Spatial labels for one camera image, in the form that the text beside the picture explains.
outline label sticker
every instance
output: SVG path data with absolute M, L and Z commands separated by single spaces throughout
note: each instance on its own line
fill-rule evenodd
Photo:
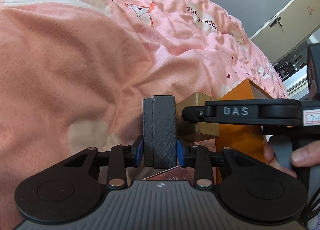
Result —
M 304 110 L 303 125 L 320 125 L 320 109 Z

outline red book cover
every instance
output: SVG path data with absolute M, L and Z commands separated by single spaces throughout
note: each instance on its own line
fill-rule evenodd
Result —
M 180 166 L 168 169 L 154 176 L 144 178 L 145 180 L 188 180 L 193 182 L 193 169 L 181 168 Z

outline white cabinet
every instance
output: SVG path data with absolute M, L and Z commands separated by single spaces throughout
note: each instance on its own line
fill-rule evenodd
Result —
M 250 39 L 275 65 L 319 27 L 320 0 L 291 0 Z

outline pink comforter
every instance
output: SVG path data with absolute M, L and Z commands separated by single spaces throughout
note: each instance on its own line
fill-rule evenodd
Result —
M 287 92 L 241 22 L 210 0 L 0 0 L 0 228 L 16 186 L 142 132 L 142 99 L 220 98 L 249 78 Z

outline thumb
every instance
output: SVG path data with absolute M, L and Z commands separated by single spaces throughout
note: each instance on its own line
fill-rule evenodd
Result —
M 312 142 L 292 153 L 291 162 L 296 167 L 320 164 L 320 141 Z

